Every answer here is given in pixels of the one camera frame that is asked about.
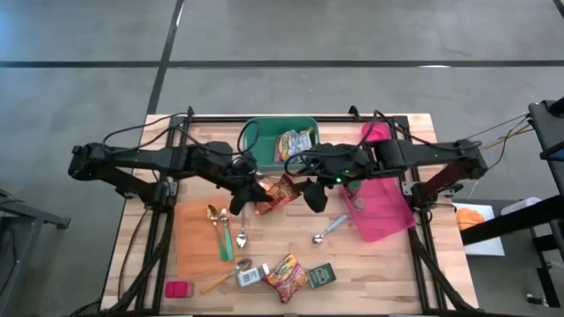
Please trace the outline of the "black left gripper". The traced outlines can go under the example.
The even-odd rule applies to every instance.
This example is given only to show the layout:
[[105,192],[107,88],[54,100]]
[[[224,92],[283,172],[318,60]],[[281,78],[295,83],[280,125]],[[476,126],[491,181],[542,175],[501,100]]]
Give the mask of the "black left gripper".
[[273,200],[267,190],[258,187],[256,182],[258,165],[252,154],[247,153],[237,157],[223,156],[222,163],[224,165],[222,187],[235,191],[229,204],[231,214],[238,216],[250,200],[252,202],[271,202]]

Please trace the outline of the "dark brown seasoning packet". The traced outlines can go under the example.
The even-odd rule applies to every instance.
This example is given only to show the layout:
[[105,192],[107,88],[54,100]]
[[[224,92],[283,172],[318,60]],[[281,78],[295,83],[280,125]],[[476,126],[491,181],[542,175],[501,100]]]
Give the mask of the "dark brown seasoning packet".
[[272,198],[269,202],[255,202],[256,214],[264,215],[276,208],[285,205],[301,195],[293,180],[287,176],[264,177],[258,181],[265,189],[266,194]]

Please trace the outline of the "light blue handled spoon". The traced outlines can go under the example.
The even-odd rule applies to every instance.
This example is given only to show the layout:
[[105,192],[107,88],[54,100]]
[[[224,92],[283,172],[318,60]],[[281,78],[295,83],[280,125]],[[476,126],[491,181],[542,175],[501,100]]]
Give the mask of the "light blue handled spoon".
[[316,234],[313,238],[312,238],[312,242],[314,244],[320,244],[323,242],[323,238],[325,235],[329,234],[330,232],[332,232],[334,229],[336,229],[337,227],[339,227],[340,225],[342,225],[346,220],[348,219],[348,216],[346,214],[341,215],[339,218],[337,218],[335,221],[333,221],[329,226],[327,226],[322,233]]

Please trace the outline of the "gold spoon green handle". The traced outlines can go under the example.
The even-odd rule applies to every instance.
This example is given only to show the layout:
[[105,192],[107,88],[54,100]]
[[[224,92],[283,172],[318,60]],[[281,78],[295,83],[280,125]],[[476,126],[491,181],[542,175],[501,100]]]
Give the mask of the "gold spoon green handle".
[[218,245],[219,245],[220,258],[221,258],[222,261],[226,262],[226,261],[229,260],[229,257],[228,257],[226,248],[224,246],[223,240],[221,239],[221,236],[220,236],[220,233],[219,233],[219,228],[218,228],[219,213],[214,206],[208,205],[207,208],[206,208],[206,216],[207,216],[208,220],[213,225],[215,235],[216,235],[216,240],[217,240]]

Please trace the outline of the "plain silver spoon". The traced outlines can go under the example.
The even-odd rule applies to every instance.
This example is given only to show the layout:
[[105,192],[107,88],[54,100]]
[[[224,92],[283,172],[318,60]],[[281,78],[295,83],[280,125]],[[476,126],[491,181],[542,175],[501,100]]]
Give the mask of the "plain silver spoon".
[[235,239],[237,247],[239,249],[243,249],[248,242],[248,234],[246,232],[246,227],[245,227],[245,220],[246,220],[245,211],[246,209],[243,209],[240,213],[240,231]]

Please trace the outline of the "teal handled spoon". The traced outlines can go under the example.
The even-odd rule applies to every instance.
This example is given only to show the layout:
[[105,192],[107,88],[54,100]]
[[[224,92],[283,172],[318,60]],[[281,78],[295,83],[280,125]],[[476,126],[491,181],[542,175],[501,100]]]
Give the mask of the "teal handled spoon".
[[229,217],[227,215],[226,209],[222,209],[219,212],[219,219],[224,226],[226,257],[229,261],[233,261],[234,260],[234,250],[233,250],[231,234],[230,234],[230,229],[229,229]]

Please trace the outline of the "silver snack packet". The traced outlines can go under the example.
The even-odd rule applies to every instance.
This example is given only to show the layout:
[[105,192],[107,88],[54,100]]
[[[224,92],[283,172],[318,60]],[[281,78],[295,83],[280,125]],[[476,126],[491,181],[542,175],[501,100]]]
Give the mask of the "silver snack packet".
[[288,130],[279,135],[274,143],[274,161],[281,163],[286,162],[293,154],[293,140],[296,132]]

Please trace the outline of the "yellow handled spoon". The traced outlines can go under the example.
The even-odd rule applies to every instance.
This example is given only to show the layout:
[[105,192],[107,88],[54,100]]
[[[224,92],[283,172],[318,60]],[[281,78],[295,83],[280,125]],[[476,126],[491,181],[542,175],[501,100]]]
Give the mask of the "yellow handled spoon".
[[224,283],[229,277],[237,275],[242,270],[249,269],[251,265],[252,265],[252,260],[250,258],[243,258],[243,259],[239,260],[235,264],[234,269],[232,271],[230,271],[229,273],[226,273],[225,275],[217,278],[213,282],[207,284],[205,287],[203,287],[200,290],[200,293],[202,295],[205,295],[206,293],[210,292],[214,288],[218,287],[220,284]]

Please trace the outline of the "pink plastic tray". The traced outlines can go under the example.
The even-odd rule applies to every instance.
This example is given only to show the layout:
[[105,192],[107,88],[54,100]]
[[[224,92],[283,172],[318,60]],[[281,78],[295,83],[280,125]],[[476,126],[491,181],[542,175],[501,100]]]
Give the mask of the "pink plastic tray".
[[[376,242],[415,226],[413,213],[394,178],[362,181],[355,197],[349,197],[343,185],[340,194],[365,242]],[[362,210],[356,210],[353,206],[353,200],[357,197],[365,200],[366,205]]]

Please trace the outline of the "orange plastic tray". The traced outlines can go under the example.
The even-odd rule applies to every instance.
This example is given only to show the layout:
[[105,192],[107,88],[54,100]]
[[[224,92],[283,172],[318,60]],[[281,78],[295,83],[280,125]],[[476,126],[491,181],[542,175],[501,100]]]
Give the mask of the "orange plastic tray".
[[208,220],[206,210],[228,205],[221,196],[188,200],[175,207],[174,238],[178,277],[195,279],[230,270],[234,261],[222,261],[215,226]]

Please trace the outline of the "green spice tin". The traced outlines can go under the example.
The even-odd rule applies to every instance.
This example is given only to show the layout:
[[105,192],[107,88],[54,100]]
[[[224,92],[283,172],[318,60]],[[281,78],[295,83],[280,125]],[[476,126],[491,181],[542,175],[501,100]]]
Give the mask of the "green spice tin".
[[337,280],[335,272],[330,263],[325,263],[321,266],[310,269],[307,274],[309,284],[312,289],[320,288]]

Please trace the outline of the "red ramen packet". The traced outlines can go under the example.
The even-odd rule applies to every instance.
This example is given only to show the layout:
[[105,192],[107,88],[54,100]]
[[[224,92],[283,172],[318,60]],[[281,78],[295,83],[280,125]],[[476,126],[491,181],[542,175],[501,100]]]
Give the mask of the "red ramen packet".
[[295,255],[288,254],[262,281],[278,294],[282,304],[287,304],[295,292],[309,283],[309,278]]

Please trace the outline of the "pink red box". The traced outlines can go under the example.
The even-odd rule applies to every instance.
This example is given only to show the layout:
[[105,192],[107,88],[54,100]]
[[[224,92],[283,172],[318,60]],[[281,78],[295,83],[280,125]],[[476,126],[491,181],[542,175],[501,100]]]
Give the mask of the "pink red box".
[[167,299],[191,298],[194,295],[194,284],[191,281],[169,281],[165,286]]

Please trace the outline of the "white labelled spice jar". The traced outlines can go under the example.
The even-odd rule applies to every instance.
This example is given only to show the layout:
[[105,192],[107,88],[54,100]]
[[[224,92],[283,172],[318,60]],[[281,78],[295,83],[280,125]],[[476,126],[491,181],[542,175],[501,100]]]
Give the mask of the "white labelled spice jar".
[[252,284],[261,282],[266,276],[270,274],[270,268],[267,264],[247,269],[239,272],[236,275],[237,284],[241,288],[248,287]]

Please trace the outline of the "white board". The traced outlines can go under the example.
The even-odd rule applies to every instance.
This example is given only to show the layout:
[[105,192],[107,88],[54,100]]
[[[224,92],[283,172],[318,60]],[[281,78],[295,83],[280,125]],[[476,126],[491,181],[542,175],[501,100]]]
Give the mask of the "white board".
[[[494,210],[490,205],[483,204],[468,204],[468,203],[454,203],[456,209],[466,208],[478,211],[485,219],[494,219]],[[500,238],[492,238],[489,240],[481,241],[466,245],[464,251],[467,255],[484,255],[484,256],[504,256],[505,252]]]

